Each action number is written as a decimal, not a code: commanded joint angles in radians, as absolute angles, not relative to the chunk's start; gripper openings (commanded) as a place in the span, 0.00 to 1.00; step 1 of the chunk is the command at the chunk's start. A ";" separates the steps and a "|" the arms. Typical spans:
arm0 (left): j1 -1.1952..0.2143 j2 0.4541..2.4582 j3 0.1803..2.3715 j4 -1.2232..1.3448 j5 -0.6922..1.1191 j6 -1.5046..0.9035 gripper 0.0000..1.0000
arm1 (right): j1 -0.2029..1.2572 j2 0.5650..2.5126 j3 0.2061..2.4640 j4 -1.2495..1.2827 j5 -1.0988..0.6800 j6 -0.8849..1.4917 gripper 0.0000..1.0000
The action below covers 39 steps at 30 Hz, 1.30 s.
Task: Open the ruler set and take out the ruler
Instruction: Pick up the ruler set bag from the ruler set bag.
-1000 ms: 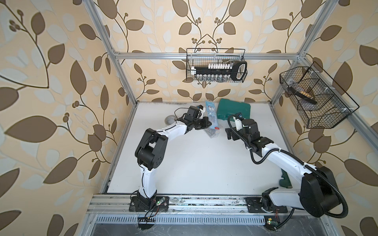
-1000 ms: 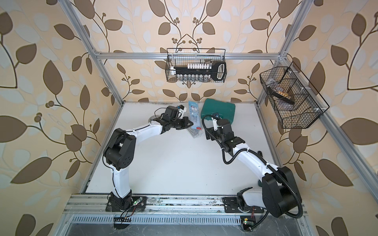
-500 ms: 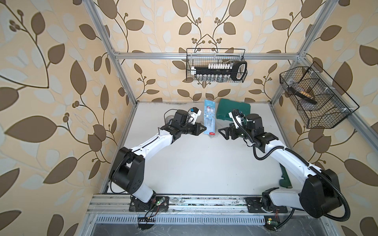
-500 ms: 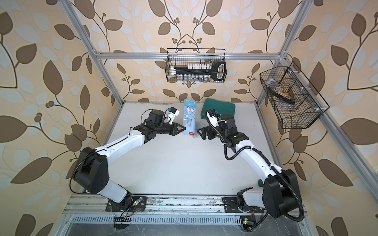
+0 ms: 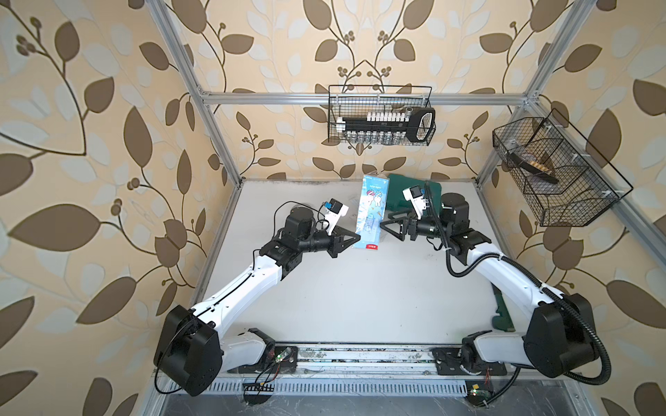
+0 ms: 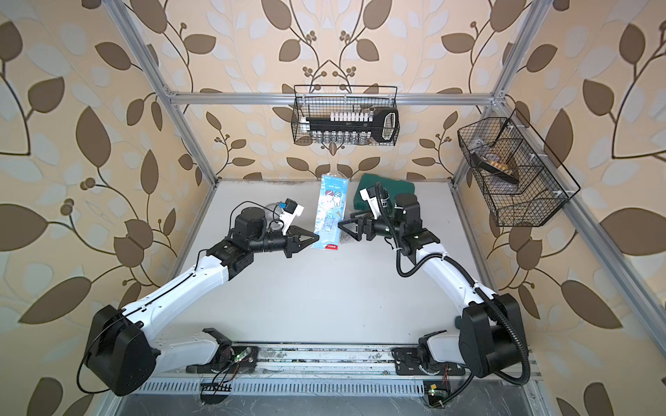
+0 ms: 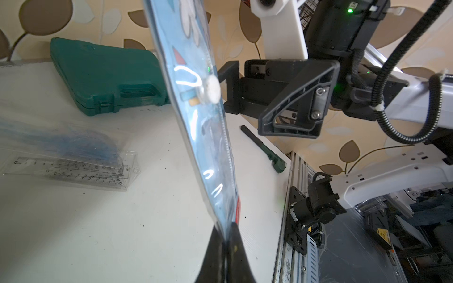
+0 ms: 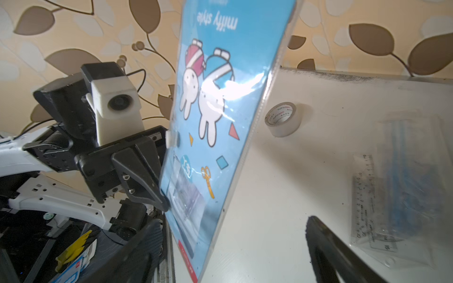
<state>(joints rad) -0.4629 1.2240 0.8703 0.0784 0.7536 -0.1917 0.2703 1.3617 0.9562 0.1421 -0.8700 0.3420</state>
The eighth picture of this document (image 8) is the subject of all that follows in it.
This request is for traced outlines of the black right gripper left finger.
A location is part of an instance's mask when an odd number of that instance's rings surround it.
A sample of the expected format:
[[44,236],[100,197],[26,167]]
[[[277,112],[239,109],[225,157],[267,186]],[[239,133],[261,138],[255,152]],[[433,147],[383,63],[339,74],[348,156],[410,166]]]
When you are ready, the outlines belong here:
[[164,242],[161,223],[145,225],[128,243],[81,283],[150,283],[160,262]]

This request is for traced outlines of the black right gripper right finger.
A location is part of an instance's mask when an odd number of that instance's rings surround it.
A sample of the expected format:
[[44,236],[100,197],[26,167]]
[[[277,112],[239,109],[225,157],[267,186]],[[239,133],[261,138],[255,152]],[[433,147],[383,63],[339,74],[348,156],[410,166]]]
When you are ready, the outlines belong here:
[[310,216],[306,240],[318,283],[382,283],[384,279],[366,265],[318,217]]

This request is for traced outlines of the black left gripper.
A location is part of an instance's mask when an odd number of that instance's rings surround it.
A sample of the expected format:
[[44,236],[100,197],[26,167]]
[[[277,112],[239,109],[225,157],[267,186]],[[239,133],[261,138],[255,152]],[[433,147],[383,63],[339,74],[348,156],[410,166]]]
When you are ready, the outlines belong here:
[[100,204],[118,189],[133,202],[166,212],[169,200],[159,187],[165,132],[166,128],[156,126],[98,146],[92,136],[78,139],[64,126],[55,125],[27,142],[23,150],[55,172],[79,171]]

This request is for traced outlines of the blue ruler set pouch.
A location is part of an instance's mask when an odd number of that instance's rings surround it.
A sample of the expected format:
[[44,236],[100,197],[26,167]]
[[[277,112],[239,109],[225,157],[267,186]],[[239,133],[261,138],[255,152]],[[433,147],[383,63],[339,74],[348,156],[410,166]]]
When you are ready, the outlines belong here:
[[191,281],[206,270],[301,1],[185,1],[160,189]]

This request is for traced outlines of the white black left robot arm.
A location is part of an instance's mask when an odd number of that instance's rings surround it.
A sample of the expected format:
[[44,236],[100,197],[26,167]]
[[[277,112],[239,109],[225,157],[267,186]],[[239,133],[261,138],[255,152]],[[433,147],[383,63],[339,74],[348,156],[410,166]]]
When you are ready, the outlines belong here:
[[1,207],[89,222],[134,237],[169,204],[158,192],[165,128],[99,146],[62,124],[1,140]]

